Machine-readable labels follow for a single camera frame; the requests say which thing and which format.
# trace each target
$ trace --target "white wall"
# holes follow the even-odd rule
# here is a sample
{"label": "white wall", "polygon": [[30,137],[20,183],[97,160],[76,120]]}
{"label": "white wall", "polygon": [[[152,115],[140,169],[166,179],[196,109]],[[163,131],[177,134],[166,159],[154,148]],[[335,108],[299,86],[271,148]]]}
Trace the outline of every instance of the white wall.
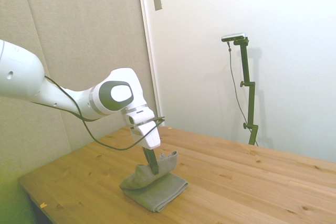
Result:
{"label": "white wall", "polygon": [[[336,0],[144,0],[166,126],[247,143],[227,44],[245,32],[259,145],[336,162]],[[243,78],[233,46],[236,83]],[[247,113],[248,88],[238,89]]]}

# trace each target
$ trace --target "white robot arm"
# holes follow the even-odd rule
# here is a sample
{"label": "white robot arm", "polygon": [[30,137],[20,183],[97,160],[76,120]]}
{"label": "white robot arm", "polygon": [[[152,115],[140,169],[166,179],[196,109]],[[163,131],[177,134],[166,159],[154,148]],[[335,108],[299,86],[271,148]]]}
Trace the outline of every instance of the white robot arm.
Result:
{"label": "white robot arm", "polygon": [[[156,126],[138,77],[130,68],[116,69],[101,83],[84,91],[63,89],[78,104],[82,114],[79,116],[75,103],[45,78],[42,63],[33,53],[3,40],[0,52],[0,95],[4,97],[66,110],[85,121],[121,111],[135,141]],[[139,145],[149,150],[160,146],[158,130],[152,130]]]}

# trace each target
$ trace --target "black metal stand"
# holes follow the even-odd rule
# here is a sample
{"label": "black metal stand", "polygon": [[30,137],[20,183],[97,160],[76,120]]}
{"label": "black metal stand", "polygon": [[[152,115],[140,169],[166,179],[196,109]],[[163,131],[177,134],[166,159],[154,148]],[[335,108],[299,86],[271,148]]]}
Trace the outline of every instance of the black metal stand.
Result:
{"label": "black metal stand", "polygon": [[251,135],[248,144],[254,145],[256,142],[258,126],[253,124],[254,119],[254,98],[255,98],[255,90],[256,90],[256,83],[250,81],[250,75],[248,71],[248,60],[247,60],[247,49],[248,46],[248,38],[245,37],[244,39],[235,40],[233,42],[234,45],[240,45],[240,52],[241,52],[241,62],[243,64],[243,75],[244,81],[240,83],[240,86],[247,86],[249,87],[249,94],[248,94],[248,116],[247,116],[247,124],[244,123],[244,129],[248,128],[251,130]]}

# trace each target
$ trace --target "wood grain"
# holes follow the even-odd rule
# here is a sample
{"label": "wood grain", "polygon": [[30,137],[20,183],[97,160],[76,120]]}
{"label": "wood grain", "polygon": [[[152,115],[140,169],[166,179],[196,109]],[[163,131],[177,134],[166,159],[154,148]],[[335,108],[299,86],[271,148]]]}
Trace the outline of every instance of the wood grain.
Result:
{"label": "wood grain", "polygon": [[[128,198],[119,184],[146,164],[139,146],[118,152],[91,143],[19,179],[54,223],[336,223],[336,163],[161,127],[155,149],[178,151],[173,173],[189,187],[162,212]],[[101,139],[133,143],[127,127]]]}

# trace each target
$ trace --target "folded towel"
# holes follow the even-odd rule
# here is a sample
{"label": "folded towel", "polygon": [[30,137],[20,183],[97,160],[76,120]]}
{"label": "folded towel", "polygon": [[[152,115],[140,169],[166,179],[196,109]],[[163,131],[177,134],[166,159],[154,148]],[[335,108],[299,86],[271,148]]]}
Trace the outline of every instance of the folded towel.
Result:
{"label": "folded towel", "polygon": [[149,165],[137,165],[135,173],[121,184],[121,190],[149,211],[160,212],[188,186],[188,182],[170,173],[177,163],[177,152],[168,157],[163,153],[157,160],[159,173],[154,175]]}

